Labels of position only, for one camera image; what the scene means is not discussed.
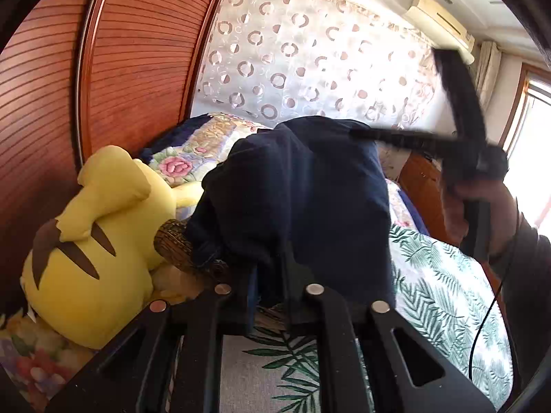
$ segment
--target pikachu plush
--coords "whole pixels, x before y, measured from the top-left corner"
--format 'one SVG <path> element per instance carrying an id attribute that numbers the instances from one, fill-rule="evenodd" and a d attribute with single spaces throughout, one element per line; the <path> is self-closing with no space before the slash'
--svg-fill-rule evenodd
<path id="1" fill-rule="evenodd" d="M 81 191 L 35 235 L 21 286 L 57 332 L 100 349 L 150 299 L 150 272 L 164 261 L 153 247 L 157 230 L 203 190 L 200 182 L 170 188 L 117 146 L 93 154 L 78 183 Z"/>

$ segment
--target silver screw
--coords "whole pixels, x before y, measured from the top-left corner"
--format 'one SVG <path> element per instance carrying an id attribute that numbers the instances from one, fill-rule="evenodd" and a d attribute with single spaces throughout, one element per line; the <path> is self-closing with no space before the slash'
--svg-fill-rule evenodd
<path id="1" fill-rule="evenodd" d="M 321 295 L 323 294 L 324 290 L 325 290 L 325 287 L 323 287 L 321 284 L 308 284 L 306 286 L 306 291 L 310 295 Z"/>
<path id="2" fill-rule="evenodd" d="M 218 295 L 227 295 L 231 292 L 231 286 L 228 284 L 216 284 L 216 287 L 214 287 L 214 291 Z"/>
<path id="3" fill-rule="evenodd" d="M 155 313 L 162 312 L 166 309 L 166 301 L 157 299 L 149 305 L 149 310 Z"/>
<path id="4" fill-rule="evenodd" d="M 371 305 L 371 309 L 376 311 L 378 314 L 386 314 L 390 310 L 390 306 L 386 301 L 377 300 Z"/>

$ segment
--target leaf-patterned bed sheet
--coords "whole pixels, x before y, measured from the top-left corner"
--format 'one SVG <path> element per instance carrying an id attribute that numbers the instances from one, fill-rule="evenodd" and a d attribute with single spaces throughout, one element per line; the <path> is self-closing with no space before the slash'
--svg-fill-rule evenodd
<path id="1" fill-rule="evenodd" d="M 396 309 L 465 376 L 475 334 L 493 299 L 480 265 L 456 247 L 393 224 L 389 235 Z M 366 387 L 369 393 L 368 380 Z M 226 337 L 220 411 L 320 411 L 316 341 L 257 328 Z M 473 382 L 496 410 L 509 397 L 509 340 L 494 305 L 477 341 Z"/>

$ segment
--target white wall-mounted air conditioner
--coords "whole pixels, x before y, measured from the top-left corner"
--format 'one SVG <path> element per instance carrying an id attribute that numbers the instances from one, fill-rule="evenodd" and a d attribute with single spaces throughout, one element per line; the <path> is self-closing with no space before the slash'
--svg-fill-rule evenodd
<path id="1" fill-rule="evenodd" d="M 413 0 L 404 18 L 441 48 L 457 48 L 465 63 L 475 61 L 475 38 L 436 1 Z"/>

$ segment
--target sleeve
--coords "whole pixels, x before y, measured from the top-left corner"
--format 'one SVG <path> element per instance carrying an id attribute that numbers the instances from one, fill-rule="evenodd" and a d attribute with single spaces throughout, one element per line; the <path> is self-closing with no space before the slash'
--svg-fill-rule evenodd
<path id="1" fill-rule="evenodd" d="M 521 215 L 517 234 L 504 252 L 490 258 L 490 266 L 503 281 L 503 302 L 524 388 L 551 345 L 549 239 Z"/>

